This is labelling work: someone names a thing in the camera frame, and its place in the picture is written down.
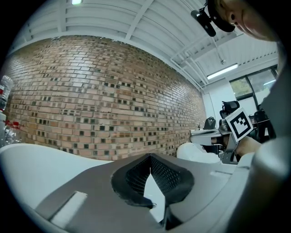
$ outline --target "white rectangular strip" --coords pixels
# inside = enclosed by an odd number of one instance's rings
[[[66,204],[56,213],[50,221],[52,224],[65,229],[67,224],[72,220],[77,211],[83,205],[87,198],[86,193],[75,192]]]

